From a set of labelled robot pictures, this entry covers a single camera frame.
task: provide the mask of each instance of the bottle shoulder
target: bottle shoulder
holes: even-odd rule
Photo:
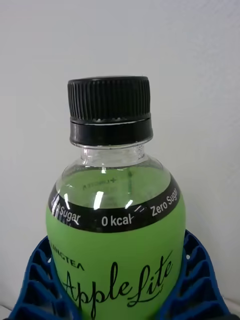
[[[57,192],[79,206],[122,208],[152,199],[169,185],[169,171],[156,159],[146,155],[144,161],[131,166],[88,166],[81,160],[69,165],[56,182]]]

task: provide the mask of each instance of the brand logo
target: brand logo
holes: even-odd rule
[[[97,304],[104,303],[107,300],[115,300],[119,296],[126,296],[126,306],[128,308],[133,308],[137,304],[146,303],[155,299],[162,292],[164,281],[172,270],[172,253],[173,251],[171,251],[166,258],[161,256],[159,268],[157,270],[152,270],[148,264],[145,265],[140,272],[137,288],[134,288],[131,285],[130,279],[129,281],[125,281],[121,285],[116,286],[119,274],[117,262],[113,262],[111,265],[108,292],[101,291],[97,287],[97,283],[92,281],[91,296],[88,295],[82,289],[80,282],[77,282],[76,286],[73,285],[69,271],[67,271],[66,283],[63,282],[62,284],[68,295],[77,302],[80,310],[82,310],[83,304],[91,304],[91,318],[95,319]]]

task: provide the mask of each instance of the white wall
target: white wall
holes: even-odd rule
[[[240,1],[0,1],[0,303],[46,234],[45,204],[78,156],[67,81],[147,75],[154,140],[221,293],[240,302]]]

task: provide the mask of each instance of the black bottle cap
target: black bottle cap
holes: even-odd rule
[[[147,77],[83,78],[67,88],[72,144],[129,145],[153,137]]]

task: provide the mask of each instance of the plastic bottle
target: plastic bottle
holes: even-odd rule
[[[46,210],[59,279],[83,319],[152,319],[181,269],[185,205],[153,137],[147,77],[68,82],[70,141],[79,159]]]

